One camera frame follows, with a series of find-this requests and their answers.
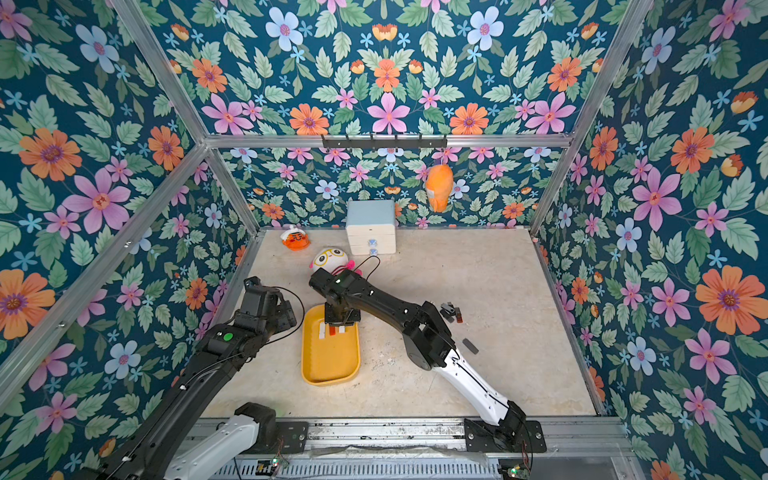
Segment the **grey usb flash drive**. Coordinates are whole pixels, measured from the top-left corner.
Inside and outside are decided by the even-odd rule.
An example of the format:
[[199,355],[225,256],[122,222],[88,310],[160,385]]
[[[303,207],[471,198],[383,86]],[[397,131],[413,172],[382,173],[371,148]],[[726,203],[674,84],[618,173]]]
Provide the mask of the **grey usb flash drive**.
[[469,339],[464,338],[462,343],[473,355],[477,355],[479,353],[478,347]]

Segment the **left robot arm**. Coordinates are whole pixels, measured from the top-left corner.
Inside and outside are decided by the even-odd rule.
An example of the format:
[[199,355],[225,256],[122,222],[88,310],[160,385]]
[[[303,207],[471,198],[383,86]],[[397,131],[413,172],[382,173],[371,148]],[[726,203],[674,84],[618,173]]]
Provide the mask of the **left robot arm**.
[[84,467],[77,479],[207,479],[228,460],[256,443],[275,438],[275,412],[247,404],[185,454],[178,450],[202,413],[226,384],[270,343],[276,333],[297,326],[296,315],[283,294],[257,277],[244,281],[244,296],[232,318],[211,327],[187,367],[159,405],[125,444]]

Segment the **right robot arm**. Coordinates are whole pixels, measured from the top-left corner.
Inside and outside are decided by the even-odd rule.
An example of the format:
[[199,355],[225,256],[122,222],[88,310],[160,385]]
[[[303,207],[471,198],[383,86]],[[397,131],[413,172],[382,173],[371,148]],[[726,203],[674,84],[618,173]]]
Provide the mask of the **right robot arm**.
[[496,442],[509,450],[533,449],[535,435],[526,426],[526,414],[469,364],[435,305],[401,300],[350,270],[332,274],[319,269],[309,286],[325,299],[328,325],[351,326],[363,312],[384,321],[402,335],[406,354],[417,367],[436,371],[469,401]]

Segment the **yellow plastic storage box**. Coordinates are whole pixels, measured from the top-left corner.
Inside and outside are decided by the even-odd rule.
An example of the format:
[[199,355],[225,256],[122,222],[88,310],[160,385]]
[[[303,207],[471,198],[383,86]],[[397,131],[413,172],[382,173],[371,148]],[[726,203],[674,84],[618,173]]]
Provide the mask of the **yellow plastic storage box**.
[[[336,327],[336,335],[330,336],[324,313],[323,305],[313,306],[302,327],[301,374],[306,383],[317,387],[350,381],[361,366],[358,327]],[[319,339],[321,322],[327,327],[323,340]]]

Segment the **white pink plush toy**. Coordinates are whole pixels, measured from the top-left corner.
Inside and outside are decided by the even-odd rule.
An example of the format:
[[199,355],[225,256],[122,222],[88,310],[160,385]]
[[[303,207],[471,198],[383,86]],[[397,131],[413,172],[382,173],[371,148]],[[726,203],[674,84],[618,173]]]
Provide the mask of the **white pink plush toy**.
[[357,274],[362,273],[356,262],[339,247],[326,247],[320,251],[310,263],[310,270],[312,273],[325,270],[332,275],[338,275],[347,270]]

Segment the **small orange tiger toy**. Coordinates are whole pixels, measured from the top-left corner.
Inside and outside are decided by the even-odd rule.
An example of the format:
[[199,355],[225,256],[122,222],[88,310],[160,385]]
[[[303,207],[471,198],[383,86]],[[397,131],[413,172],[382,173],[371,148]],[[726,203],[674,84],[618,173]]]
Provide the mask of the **small orange tiger toy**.
[[301,228],[290,225],[280,235],[281,243],[291,251],[301,251],[311,244],[308,234]]

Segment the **white blue mini drawer cabinet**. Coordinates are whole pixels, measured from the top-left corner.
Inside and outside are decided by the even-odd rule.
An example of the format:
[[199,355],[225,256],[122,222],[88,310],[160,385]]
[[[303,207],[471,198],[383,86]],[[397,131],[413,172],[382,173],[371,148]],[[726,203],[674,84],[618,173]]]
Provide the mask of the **white blue mini drawer cabinet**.
[[345,230],[355,256],[396,253],[396,215],[393,200],[351,200]]

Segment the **orange hanging plush toy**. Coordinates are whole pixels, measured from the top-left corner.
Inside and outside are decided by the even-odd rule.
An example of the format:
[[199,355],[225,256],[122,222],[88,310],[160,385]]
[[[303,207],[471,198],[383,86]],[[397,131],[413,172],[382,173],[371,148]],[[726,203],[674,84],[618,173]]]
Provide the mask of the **orange hanging plush toy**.
[[433,212],[442,213],[446,210],[453,185],[454,176],[449,165],[435,165],[429,170],[425,189],[430,209]]

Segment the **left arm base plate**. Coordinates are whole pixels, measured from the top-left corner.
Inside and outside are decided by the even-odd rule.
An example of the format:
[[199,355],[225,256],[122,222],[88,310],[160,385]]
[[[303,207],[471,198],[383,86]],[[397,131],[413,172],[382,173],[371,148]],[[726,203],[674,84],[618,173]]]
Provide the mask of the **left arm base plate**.
[[286,455],[305,451],[309,423],[305,421],[270,421],[259,426],[256,442],[247,450],[248,454]]

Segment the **black wall hook rail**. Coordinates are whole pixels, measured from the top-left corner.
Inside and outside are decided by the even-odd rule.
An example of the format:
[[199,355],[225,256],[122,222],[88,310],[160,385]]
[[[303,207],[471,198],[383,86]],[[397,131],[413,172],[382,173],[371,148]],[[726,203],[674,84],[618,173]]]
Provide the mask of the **black wall hook rail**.
[[448,146],[446,136],[418,135],[335,135],[321,136],[323,148],[376,150],[379,148],[437,149]]

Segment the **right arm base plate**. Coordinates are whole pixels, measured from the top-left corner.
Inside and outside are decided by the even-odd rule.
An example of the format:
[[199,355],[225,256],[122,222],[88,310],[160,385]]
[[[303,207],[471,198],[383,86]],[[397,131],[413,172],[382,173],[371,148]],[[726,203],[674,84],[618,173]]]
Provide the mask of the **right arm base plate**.
[[464,418],[465,446],[469,452],[545,453],[547,444],[541,423],[527,420],[522,427],[508,432],[480,419]]

